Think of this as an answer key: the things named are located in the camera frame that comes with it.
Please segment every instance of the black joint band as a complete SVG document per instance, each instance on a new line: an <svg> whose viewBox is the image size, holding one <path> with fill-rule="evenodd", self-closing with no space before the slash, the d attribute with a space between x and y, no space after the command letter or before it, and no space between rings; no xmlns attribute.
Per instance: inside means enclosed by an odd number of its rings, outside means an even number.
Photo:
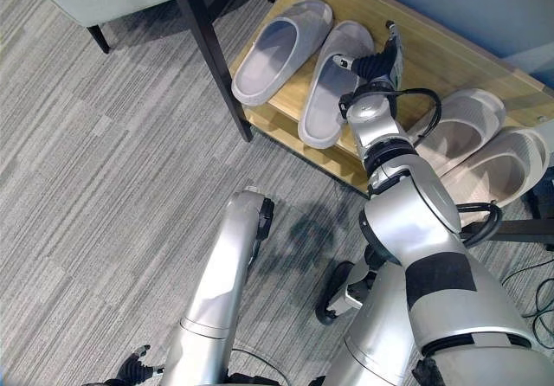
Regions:
<svg viewBox="0 0 554 386"><path fill-rule="evenodd" d="M419 298L447 289L477 291L469 261L464 254L431 254L415 261L406 269L409 310Z"/></svg>
<svg viewBox="0 0 554 386"><path fill-rule="evenodd" d="M375 172L379 166L401 155L417 155L414 146L402 138L391 138L373 145L364 156L364 168L367 177Z"/></svg>

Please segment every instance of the wall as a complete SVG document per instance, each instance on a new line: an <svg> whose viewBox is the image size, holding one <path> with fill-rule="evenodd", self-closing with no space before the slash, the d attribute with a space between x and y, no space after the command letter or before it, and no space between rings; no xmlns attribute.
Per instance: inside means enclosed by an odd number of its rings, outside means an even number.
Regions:
<svg viewBox="0 0 554 386"><path fill-rule="evenodd" d="M397 0L554 88L554 0Z"/></svg>

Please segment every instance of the slipper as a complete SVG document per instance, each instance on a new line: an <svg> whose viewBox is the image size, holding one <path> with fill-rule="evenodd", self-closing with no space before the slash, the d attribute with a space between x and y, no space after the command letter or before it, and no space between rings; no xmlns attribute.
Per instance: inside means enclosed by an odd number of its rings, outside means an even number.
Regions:
<svg viewBox="0 0 554 386"><path fill-rule="evenodd" d="M504 207L537 184L550 161L550 150L534 129L504 128L441 181L456 204L495 203ZM486 212L461 214L462 226Z"/></svg>
<svg viewBox="0 0 554 386"><path fill-rule="evenodd" d="M334 55L364 57L373 54L373 39L364 26L344 21L335 27L321 48L312 84L298 123L298 134L313 148L328 148L337 143L343 125L338 101L356 90L360 78L337 66Z"/></svg>
<svg viewBox="0 0 554 386"><path fill-rule="evenodd" d="M428 113L410 128L412 142L427 127L431 116ZM441 177L490 141L505 118L504 104L492 93L460 90L442 102L441 121L415 149Z"/></svg>
<svg viewBox="0 0 554 386"><path fill-rule="evenodd" d="M231 89L245 105L267 102L315 53L332 27L332 10L319 0L300 0L275 17L242 61Z"/></svg>

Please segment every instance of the gray slipper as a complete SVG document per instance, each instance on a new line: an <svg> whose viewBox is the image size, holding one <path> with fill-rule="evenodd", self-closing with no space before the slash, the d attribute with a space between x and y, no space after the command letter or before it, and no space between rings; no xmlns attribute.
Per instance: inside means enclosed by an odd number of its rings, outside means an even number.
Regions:
<svg viewBox="0 0 554 386"><path fill-rule="evenodd" d="M298 123L300 139L313 148L328 148L337 143L342 124L338 100L356 90L360 78L337 66L334 55L364 57L373 54L373 39L359 23L344 21L325 40L313 72L310 92Z"/></svg>
<svg viewBox="0 0 554 386"><path fill-rule="evenodd" d="M319 0L300 0L275 17L242 61L232 90L245 105L267 102L321 46L332 27L332 10Z"/></svg>

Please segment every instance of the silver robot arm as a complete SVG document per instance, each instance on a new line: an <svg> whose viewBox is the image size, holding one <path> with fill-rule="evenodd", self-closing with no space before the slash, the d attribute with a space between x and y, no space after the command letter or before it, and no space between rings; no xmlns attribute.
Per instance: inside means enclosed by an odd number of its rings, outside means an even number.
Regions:
<svg viewBox="0 0 554 386"><path fill-rule="evenodd" d="M397 41L391 30L388 44ZM401 49L396 51L398 60ZM347 57L336 56L335 62L349 69L358 65L358 73L368 71ZM552 385L554 366L533 350L535 338L499 282L467 253L454 202L394 120L396 109L386 97L396 88L390 80L386 75L370 80L347 96L347 105L341 102L341 112L369 178L370 200L360 226L375 254L386 261L377 273L381 285L373 288L386 297L382 286L392 286L392 300L386 304L372 290L367 302L376 302L364 303L323 384L399 384L397 372L407 362L413 338L426 357L415 370L421 384ZM404 293L392 281L400 268ZM407 303L411 332L406 332L406 313L398 306L396 316L386 316L399 298ZM394 347L387 348L382 344L387 339L376 336L384 327L399 350L392 368L382 351L394 356Z"/></svg>
<svg viewBox="0 0 554 386"><path fill-rule="evenodd" d="M225 382L248 265L267 237L273 206L249 190L231 197L189 310L173 334L161 385Z"/></svg>

